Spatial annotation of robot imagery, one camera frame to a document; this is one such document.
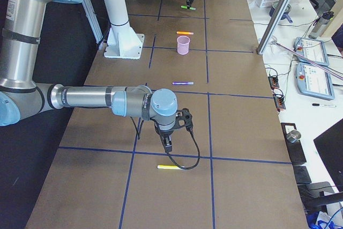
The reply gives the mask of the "green highlighter pen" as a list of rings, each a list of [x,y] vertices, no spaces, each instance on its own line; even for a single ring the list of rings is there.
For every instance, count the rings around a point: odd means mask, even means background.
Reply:
[[[186,10],[196,10],[196,8],[191,7],[191,6],[185,6],[185,5],[181,5],[181,9],[186,9]]]

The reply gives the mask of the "yellow highlighter pen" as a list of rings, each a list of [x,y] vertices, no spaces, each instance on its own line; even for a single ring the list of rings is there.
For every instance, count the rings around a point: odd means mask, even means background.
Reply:
[[[179,167],[176,165],[157,165],[157,169],[184,170],[184,167]]]

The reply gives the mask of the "orange highlighter pen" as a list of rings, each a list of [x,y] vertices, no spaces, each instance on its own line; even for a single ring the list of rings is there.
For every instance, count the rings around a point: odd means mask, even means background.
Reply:
[[[177,31],[176,34],[178,34],[178,35],[194,35],[194,32]]]

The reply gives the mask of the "pink mesh pen holder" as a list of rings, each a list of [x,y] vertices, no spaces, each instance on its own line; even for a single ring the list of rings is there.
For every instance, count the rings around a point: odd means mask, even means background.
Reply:
[[[186,55],[189,52],[190,38],[186,35],[177,37],[177,53]]]

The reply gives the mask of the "purple highlighter pen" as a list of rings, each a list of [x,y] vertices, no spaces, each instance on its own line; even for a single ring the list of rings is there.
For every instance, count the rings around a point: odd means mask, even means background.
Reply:
[[[194,82],[182,81],[182,82],[172,82],[172,85],[193,85]]]

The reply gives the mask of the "black marker pen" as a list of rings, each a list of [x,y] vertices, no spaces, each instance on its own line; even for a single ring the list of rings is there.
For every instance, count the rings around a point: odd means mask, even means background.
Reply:
[[[312,106],[315,107],[327,107],[327,108],[336,108],[336,105],[328,105],[328,104],[319,104],[319,103],[312,103]]]

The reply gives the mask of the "upper orange connector board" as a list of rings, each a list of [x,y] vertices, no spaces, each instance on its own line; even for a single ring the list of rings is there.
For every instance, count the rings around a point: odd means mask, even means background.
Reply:
[[[268,76],[271,88],[279,88],[279,79],[277,75]]]

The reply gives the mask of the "orange connector board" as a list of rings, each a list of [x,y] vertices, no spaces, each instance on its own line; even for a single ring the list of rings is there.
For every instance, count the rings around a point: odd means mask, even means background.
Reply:
[[[286,109],[285,106],[285,96],[283,94],[275,94],[273,93],[273,99],[275,103],[275,107],[277,111],[282,111]]]
[[[279,88],[279,79],[277,75],[268,76],[271,88]]]

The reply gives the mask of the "lower orange connector board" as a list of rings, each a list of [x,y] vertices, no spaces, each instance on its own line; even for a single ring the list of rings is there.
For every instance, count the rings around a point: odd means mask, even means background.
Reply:
[[[273,99],[275,103],[275,107],[277,111],[282,111],[286,109],[285,106],[285,96],[283,94],[275,94],[273,93]]]

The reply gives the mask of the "small steel cup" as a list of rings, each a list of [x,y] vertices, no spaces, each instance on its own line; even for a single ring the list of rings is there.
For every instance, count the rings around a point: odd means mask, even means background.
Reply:
[[[301,133],[297,130],[291,130],[286,133],[286,140],[289,143],[296,143],[301,139]]]

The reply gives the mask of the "black box on desk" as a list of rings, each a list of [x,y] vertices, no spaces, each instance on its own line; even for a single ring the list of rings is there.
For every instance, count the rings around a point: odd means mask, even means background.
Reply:
[[[296,125],[294,123],[281,123],[281,127],[284,134],[288,154],[293,166],[300,166],[305,164],[307,160],[305,158],[300,140],[296,143],[289,143],[286,140],[286,133],[291,130],[297,130]]]

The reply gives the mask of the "upper teach pendant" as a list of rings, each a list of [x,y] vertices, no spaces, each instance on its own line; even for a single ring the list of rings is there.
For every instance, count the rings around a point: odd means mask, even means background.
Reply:
[[[329,59],[322,40],[297,37],[294,41],[294,49],[298,54],[319,65],[329,66]]]

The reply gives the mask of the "teach pendant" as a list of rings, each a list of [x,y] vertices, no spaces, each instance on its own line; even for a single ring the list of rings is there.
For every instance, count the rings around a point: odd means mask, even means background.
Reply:
[[[298,54],[319,65],[329,66],[329,59],[322,40],[297,37],[294,41],[294,49]]]
[[[306,63],[298,63],[295,78],[299,92],[310,97],[333,100],[332,80],[324,70]]]

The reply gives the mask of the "black monitor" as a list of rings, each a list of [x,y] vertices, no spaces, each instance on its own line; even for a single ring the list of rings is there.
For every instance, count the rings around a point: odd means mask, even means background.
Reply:
[[[331,179],[342,191],[342,121],[315,138],[314,144]]]

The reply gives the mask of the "blue plastic bag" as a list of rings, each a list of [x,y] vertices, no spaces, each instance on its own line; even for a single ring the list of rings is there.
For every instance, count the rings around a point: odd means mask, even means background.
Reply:
[[[334,222],[334,218],[341,212],[342,208],[338,209],[332,216],[329,216],[327,213],[321,211],[306,215],[308,227],[311,229],[342,228],[342,225]]]

